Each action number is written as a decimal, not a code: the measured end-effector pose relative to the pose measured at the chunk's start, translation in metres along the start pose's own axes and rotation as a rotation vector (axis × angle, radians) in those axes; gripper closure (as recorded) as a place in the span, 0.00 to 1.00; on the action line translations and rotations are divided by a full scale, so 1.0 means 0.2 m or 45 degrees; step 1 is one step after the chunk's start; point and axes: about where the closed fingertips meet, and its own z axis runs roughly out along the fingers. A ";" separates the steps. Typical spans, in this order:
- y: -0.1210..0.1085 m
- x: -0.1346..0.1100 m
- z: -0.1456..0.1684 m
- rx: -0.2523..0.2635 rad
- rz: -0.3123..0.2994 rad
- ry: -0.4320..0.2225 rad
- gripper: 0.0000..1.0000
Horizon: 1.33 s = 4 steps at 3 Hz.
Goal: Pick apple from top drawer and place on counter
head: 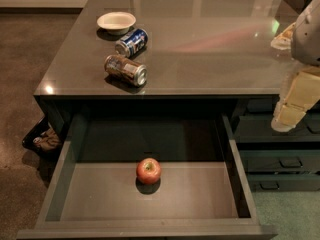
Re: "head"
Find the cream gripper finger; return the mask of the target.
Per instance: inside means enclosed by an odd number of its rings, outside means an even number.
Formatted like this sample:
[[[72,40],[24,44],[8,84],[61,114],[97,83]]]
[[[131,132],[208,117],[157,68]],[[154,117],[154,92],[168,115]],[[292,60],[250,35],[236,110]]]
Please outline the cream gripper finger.
[[[290,24],[285,30],[279,35],[273,38],[271,41],[271,47],[278,50],[289,50],[291,48],[291,40],[295,23]]]
[[[288,107],[278,102],[273,113],[271,128],[277,132],[289,132],[297,126],[305,115],[306,112],[303,110]]]

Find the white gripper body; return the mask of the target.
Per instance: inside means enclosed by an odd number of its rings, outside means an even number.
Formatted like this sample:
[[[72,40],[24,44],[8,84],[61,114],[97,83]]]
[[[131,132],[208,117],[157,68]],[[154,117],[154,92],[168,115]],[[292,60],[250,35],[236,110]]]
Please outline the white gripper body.
[[[305,67],[293,78],[285,104],[294,108],[312,108],[319,100],[320,68]]]

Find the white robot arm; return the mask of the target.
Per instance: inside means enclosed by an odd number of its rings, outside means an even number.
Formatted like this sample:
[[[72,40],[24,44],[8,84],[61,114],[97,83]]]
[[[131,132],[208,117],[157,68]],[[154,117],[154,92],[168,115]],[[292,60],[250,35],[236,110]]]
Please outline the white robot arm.
[[[320,100],[320,0],[312,0],[271,46],[291,49],[291,56],[303,64],[284,78],[271,127],[277,132],[294,129]]]

